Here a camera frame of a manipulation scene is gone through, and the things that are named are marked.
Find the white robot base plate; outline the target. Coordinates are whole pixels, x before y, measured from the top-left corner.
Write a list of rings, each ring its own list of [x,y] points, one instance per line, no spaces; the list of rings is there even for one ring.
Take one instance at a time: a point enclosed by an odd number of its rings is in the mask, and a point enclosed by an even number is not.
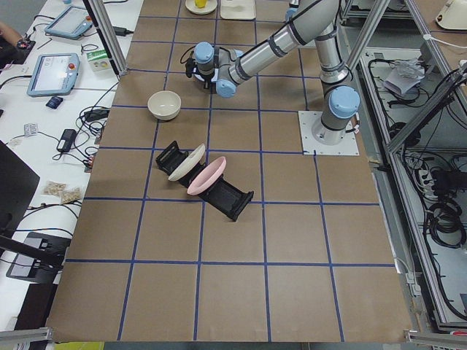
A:
[[[358,143],[352,123],[342,131],[324,127],[320,111],[299,111],[302,152],[305,155],[359,156]]]

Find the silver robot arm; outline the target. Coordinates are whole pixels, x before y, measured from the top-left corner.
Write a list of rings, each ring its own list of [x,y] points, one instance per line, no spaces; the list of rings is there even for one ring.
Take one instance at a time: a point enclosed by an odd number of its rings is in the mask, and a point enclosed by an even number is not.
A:
[[[312,135],[321,144],[337,145],[360,106],[358,92],[347,84],[350,69],[339,53],[339,8],[339,1],[299,1],[281,28],[247,52],[199,42],[185,62],[185,74],[199,75],[206,89],[214,87],[219,96],[231,98],[240,84],[297,47],[314,42],[324,108],[312,126]]]

